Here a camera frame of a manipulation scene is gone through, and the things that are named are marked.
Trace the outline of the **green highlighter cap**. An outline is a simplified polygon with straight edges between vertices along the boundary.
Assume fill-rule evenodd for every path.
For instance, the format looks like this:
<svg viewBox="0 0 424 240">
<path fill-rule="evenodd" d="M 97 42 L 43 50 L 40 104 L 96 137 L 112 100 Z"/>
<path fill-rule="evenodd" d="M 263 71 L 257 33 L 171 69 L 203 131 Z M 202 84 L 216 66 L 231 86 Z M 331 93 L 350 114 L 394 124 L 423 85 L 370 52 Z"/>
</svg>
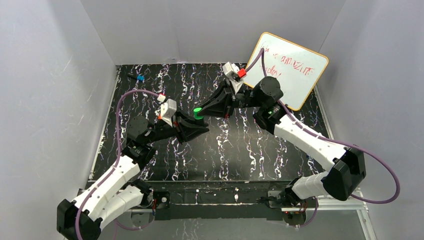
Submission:
<svg viewBox="0 0 424 240">
<path fill-rule="evenodd" d="M 202 110 L 201 107 L 196 107 L 193 109 L 193 116 L 196 120 L 201 120 L 203 119 L 203 116 L 199 115 L 200 111 Z"/>
</svg>

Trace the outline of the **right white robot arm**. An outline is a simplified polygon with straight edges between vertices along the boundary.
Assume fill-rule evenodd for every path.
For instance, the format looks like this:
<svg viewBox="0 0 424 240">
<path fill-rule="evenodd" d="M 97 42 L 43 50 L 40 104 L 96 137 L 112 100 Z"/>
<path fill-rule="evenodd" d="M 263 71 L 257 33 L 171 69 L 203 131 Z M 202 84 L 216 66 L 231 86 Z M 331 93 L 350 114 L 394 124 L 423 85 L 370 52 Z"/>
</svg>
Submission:
<svg viewBox="0 0 424 240">
<path fill-rule="evenodd" d="M 229 118 L 235 108 L 256 107 L 255 123 L 276 137 L 283 138 L 317 161 L 323 172 L 298 177 L 280 193 L 281 203 L 296 205 L 302 200 L 329 195 L 347 200 L 366 176 L 363 154 L 324 138 L 296 120 L 278 100 L 283 96 L 279 81 L 266 76 L 254 88 L 242 87 L 233 93 L 229 80 L 222 81 L 208 100 L 200 105 L 198 116 Z"/>
</svg>

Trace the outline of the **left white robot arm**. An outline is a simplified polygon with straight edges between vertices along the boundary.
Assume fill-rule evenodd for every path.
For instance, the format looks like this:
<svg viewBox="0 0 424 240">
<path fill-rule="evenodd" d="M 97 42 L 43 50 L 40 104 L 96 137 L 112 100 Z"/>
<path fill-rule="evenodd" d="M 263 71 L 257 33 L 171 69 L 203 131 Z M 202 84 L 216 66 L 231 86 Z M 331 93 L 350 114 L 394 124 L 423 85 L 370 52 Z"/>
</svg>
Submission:
<svg viewBox="0 0 424 240">
<path fill-rule="evenodd" d="M 68 240 L 96 240 L 103 228 L 125 211 L 138 205 L 153 205 L 153 189 L 133 180 L 156 154 L 152 143 L 175 137 L 189 142 L 207 133 L 209 125 L 177 111 L 170 123 L 156 123 L 135 116 L 127 123 L 126 145 L 113 165 L 87 190 L 57 206 L 56 229 Z"/>
</svg>

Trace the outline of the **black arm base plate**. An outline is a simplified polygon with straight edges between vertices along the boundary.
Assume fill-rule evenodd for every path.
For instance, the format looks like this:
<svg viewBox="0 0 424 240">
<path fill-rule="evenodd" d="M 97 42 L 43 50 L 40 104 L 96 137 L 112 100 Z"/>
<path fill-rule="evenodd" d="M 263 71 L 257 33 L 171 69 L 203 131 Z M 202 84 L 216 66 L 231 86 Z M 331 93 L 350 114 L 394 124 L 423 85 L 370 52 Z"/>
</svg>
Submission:
<svg viewBox="0 0 424 240">
<path fill-rule="evenodd" d="M 309 198 L 295 206 L 282 203 L 284 180 L 147 181 L 153 203 L 125 207 L 133 214 L 154 214 L 157 221 L 177 219 L 267 219 L 305 222 L 318 207 Z"/>
</svg>

